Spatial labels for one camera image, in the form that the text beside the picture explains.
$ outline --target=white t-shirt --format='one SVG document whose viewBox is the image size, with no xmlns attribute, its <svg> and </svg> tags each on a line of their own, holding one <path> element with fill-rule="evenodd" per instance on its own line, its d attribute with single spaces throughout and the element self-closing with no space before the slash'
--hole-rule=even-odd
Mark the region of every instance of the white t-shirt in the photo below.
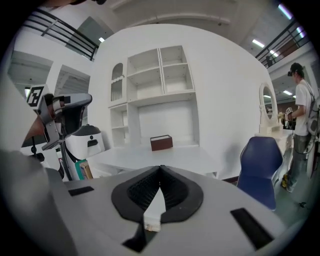
<svg viewBox="0 0 320 256">
<path fill-rule="evenodd" d="M 311 86 L 308 85 L 304 79 L 302 79 L 295 88 L 295 104 L 305 106 L 305 114 L 296 118 L 294 131 L 296 135 L 307 136 L 309 133 L 307 128 L 307 120 L 310 112 L 310 105 L 313 99 L 310 94 L 310 90 L 312 94 L 315 95 Z"/>
</svg>

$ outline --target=man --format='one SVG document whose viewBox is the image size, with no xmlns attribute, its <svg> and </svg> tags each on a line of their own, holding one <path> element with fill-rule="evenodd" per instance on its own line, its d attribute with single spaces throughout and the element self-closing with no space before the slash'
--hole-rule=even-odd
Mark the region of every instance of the man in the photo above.
<svg viewBox="0 0 320 256">
<path fill-rule="evenodd" d="M 314 92 L 311 86 L 305 81 L 303 67 L 299 63 L 293 63 L 291 65 L 288 76 L 292 76 L 294 83 L 297 84 L 295 88 L 295 104 L 298 106 L 298 109 L 287 115 L 288 121 L 292 121 L 296 118 L 293 138 L 294 150 L 291 168 L 288 174 L 283 177 L 284 179 L 281 185 L 283 188 L 286 188 L 288 192 L 292 193 L 300 171 L 306 167 L 304 165 L 304 160 L 306 158 L 304 151 L 311 138 L 307 128 L 307 120 L 311 103 L 314 100 Z"/>
</svg>

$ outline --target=gray floor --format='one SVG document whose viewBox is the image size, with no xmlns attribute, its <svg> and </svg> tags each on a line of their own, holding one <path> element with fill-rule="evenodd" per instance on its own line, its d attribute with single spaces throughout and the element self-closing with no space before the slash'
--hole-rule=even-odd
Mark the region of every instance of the gray floor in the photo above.
<svg viewBox="0 0 320 256">
<path fill-rule="evenodd" d="M 306 172 L 301 172 L 298 182 L 292 193 L 281 186 L 279 180 L 274 186 L 276 210 L 274 211 L 282 221 L 290 227 L 299 220 L 306 219 L 317 200 L 320 191 L 320 164 L 311 179 Z M 306 202 L 306 207 L 301 208 L 299 203 Z"/>
</svg>

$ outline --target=chair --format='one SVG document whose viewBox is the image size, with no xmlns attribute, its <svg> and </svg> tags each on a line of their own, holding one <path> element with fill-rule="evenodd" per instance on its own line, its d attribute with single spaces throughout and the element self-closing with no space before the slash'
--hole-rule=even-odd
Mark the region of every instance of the chair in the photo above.
<svg viewBox="0 0 320 256">
<path fill-rule="evenodd" d="M 241 156 L 237 187 L 274 211 L 275 191 L 272 176 L 281 166 L 283 156 L 272 137 L 252 137 Z"/>
</svg>

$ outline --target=gray pants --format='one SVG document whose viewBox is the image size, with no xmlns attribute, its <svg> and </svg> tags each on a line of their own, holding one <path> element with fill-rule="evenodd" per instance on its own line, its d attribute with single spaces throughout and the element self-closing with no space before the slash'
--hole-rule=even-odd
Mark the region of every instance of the gray pants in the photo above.
<svg viewBox="0 0 320 256">
<path fill-rule="evenodd" d="M 293 138 L 293 158 L 292 158 L 292 165 L 288 172 L 288 182 L 287 187 L 289 189 L 293 189 L 298 181 L 299 174 L 301 170 L 306 170 L 306 154 L 303 154 L 306 150 L 309 141 L 311 139 L 311 135 L 308 134 L 307 136 L 300 136 L 294 135 Z"/>
</svg>

